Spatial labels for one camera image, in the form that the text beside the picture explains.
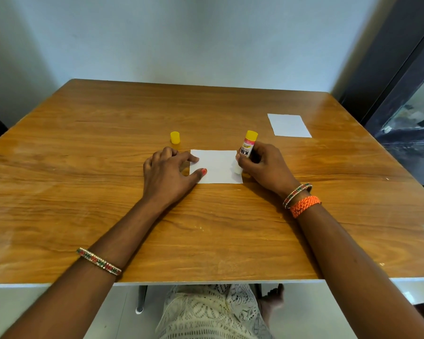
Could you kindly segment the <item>person's left forearm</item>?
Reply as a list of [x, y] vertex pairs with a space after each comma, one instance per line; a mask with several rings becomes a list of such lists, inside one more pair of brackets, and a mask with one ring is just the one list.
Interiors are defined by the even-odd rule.
[[[171, 203], [162, 198], [143, 197], [90, 251], [124, 268]], [[83, 339], [116, 280], [117, 275], [79, 258], [0, 339]]]

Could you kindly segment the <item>person's right hand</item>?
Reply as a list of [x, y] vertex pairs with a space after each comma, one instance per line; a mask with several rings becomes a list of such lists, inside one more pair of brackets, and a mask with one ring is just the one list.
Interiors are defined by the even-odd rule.
[[245, 172], [283, 200], [300, 186], [301, 183], [289, 170], [280, 150], [272, 144], [255, 142], [250, 159], [252, 169]]

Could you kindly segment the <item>person's foot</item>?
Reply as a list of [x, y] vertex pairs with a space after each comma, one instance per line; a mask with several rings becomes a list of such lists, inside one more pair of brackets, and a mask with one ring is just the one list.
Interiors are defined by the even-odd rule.
[[279, 309], [284, 304], [284, 285], [278, 284], [278, 286], [268, 292], [266, 296], [262, 296], [258, 299], [258, 307], [260, 314], [265, 324], [269, 327], [269, 321], [271, 315], [276, 309]]

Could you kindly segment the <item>person's left hand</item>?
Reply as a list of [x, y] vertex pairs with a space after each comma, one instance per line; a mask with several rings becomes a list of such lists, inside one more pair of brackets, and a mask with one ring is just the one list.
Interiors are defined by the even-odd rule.
[[188, 176], [181, 172], [184, 163], [196, 163], [199, 159], [190, 152], [179, 152], [175, 158], [166, 162], [160, 161], [162, 150], [153, 153], [152, 174], [144, 177], [142, 199], [158, 212], [163, 212], [172, 204], [178, 202], [197, 184], [189, 184]]

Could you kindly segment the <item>dark framed glass door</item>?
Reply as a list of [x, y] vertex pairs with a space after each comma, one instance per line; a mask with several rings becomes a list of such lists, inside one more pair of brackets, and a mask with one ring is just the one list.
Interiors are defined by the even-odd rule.
[[339, 102], [424, 186], [424, 0], [396, 0]]

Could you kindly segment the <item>white paper sheet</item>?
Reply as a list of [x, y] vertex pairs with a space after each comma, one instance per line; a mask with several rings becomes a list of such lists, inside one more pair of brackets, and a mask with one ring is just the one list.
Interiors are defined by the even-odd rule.
[[199, 161], [190, 163], [189, 174], [192, 175], [199, 168], [207, 170], [207, 173], [198, 182], [199, 184], [243, 183], [242, 175], [235, 172], [236, 151], [192, 149], [190, 153]]
[[275, 136], [311, 138], [299, 115], [267, 114]]

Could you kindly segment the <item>yellow white glue stick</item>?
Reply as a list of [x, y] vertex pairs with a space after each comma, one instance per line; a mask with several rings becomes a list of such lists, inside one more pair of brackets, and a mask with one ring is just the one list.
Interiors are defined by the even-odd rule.
[[238, 165], [238, 158], [243, 156], [249, 158], [250, 154], [252, 153], [252, 150], [254, 148], [254, 143], [256, 142], [258, 138], [258, 133], [252, 130], [248, 130], [243, 144], [241, 148], [238, 150], [238, 153], [236, 155], [236, 161], [233, 163], [233, 172], [235, 174], [241, 175], [243, 172], [243, 169]]

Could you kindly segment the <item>red green beaded bangle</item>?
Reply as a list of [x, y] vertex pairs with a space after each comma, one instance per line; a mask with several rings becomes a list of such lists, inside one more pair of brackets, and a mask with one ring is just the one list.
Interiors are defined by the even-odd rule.
[[301, 184], [300, 186], [298, 186], [297, 188], [295, 188], [291, 193], [288, 194], [288, 196], [284, 199], [283, 201], [283, 208], [284, 209], [289, 209], [290, 206], [289, 204], [292, 202], [292, 200], [301, 192], [303, 191], [308, 191], [310, 192], [312, 189], [312, 184], [310, 183], [305, 183], [305, 184]]
[[98, 266], [99, 268], [102, 268], [103, 270], [107, 271], [108, 273], [113, 274], [114, 276], [120, 276], [122, 274], [122, 270], [115, 265], [107, 262], [106, 260], [102, 259], [101, 257], [97, 256], [96, 254], [92, 253], [91, 251], [88, 251], [82, 247], [78, 248], [76, 250], [76, 253], [87, 260], [88, 262], [91, 262], [92, 264]]

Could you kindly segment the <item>person's right forearm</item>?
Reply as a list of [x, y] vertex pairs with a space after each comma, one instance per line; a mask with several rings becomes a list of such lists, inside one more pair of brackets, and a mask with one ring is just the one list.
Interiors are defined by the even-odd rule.
[[321, 204], [296, 220], [358, 339], [424, 339], [424, 318]]

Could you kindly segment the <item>metal table leg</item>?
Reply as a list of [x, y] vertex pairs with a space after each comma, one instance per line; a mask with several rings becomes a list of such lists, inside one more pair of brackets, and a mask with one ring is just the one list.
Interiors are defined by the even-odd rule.
[[145, 300], [147, 295], [147, 285], [139, 285], [138, 286], [138, 295], [137, 295], [137, 306], [135, 309], [135, 313], [137, 315], [141, 314], [144, 310]]

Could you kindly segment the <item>white lace garment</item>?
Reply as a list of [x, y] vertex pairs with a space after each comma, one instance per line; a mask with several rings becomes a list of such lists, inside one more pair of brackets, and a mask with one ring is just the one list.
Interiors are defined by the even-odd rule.
[[249, 284], [175, 285], [157, 339], [274, 339]]

